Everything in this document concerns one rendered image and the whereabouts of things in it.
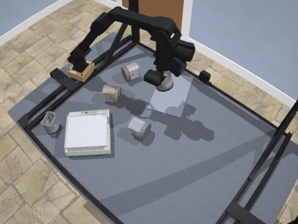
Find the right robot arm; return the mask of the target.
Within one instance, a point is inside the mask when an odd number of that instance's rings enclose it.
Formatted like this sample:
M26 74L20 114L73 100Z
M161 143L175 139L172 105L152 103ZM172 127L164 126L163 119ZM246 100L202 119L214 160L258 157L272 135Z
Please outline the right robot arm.
M164 71L169 70L174 76L179 77L187 67L186 62L191 62L195 53L195 46L191 42L180 39L182 34L173 19L161 16L149 17L123 9L120 6L109 12L103 12L92 22L91 30L82 41L83 43L79 43L70 53L67 60L73 64L72 70L82 73L89 66L84 57L92 50L89 46L97 36L104 33L115 21L149 32L151 35L150 40L156 41L156 53L158 55L168 56L172 53L172 58L166 62ZM174 35L171 38L173 33Z

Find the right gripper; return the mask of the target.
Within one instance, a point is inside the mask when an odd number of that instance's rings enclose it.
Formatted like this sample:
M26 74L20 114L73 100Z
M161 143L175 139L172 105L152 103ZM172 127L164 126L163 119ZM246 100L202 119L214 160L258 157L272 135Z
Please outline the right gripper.
M164 66L166 62L172 58L172 53L168 56L160 56L156 52L153 54L156 57L156 60L153 62L156 65L156 71L148 70L146 74L143 76L145 82L148 82L156 87L160 86L161 83L164 81L166 76L164 75Z

